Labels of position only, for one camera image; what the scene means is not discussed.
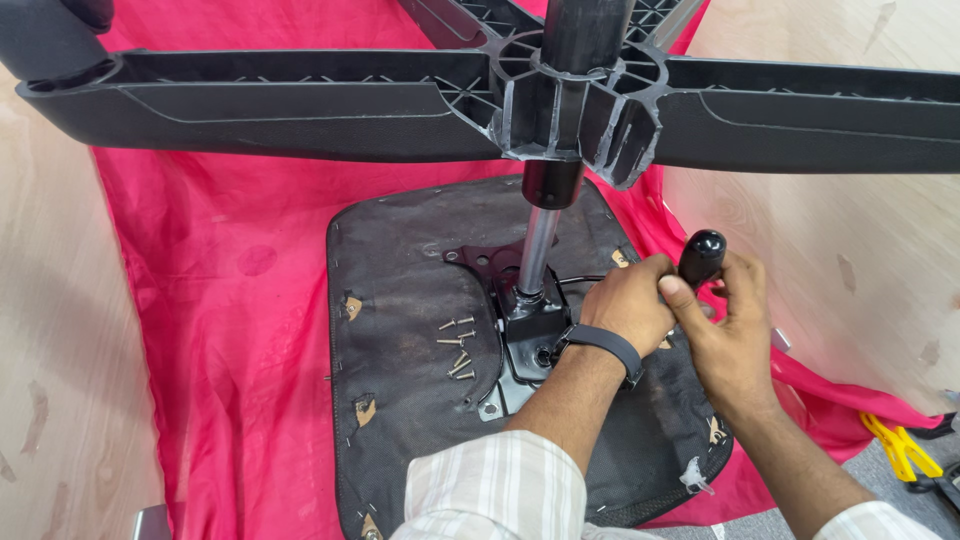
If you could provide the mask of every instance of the yellow object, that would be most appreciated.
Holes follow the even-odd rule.
[[[890,466],[894,468],[894,474],[897,475],[898,479],[903,481],[915,481],[917,479],[913,467],[907,461],[908,457],[930,478],[941,477],[944,474],[940,465],[937,465],[924,452],[924,449],[913,442],[913,439],[910,438],[903,427],[897,427],[890,431],[877,420],[875,415],[863,411],[860,411],[860,421],[880,440],[883,451],[887,453],[887,459],[890,460]]]

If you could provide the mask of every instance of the lever knob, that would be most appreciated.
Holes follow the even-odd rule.
[[[687,240],[680,255],[677,273],[696,291],[704,282],[720,273],[727,238],[712,229],[697,231]]]

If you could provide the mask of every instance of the wooden board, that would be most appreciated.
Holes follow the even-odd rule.
[[[0,524],[131,537],[163,502],[139,326],[89,149],[0,67]]]
[[[955,0],[713,0],[691,56],[960,71]],[[712,227],[770,274],[794,358],[921,412],[960,390],[960,175],[668,168],[688,232]]]

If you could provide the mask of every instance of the shirt sleeve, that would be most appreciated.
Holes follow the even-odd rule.
[[[827,522],[813,540],[940,540],[930,529],[881,501],[847,508]]]
[[[504,431],[414,459],[394,538],[576,540],[586,503],[566,452],[530,431]]]

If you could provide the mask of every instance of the watch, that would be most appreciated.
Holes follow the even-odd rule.
[[[621,388],[633,390],[643,375],[643,364],[640,354],[629,341],[612,331],[582,325],[580,323],[572,325],[560,335],[557,346],[554,348],[554,358],[559,359],[560,355],[564,353],[566,346],[570,343],[599,347],[623,362],[623,366],[627,368],[627,378],[623,381],[623,384],[620,386]]]

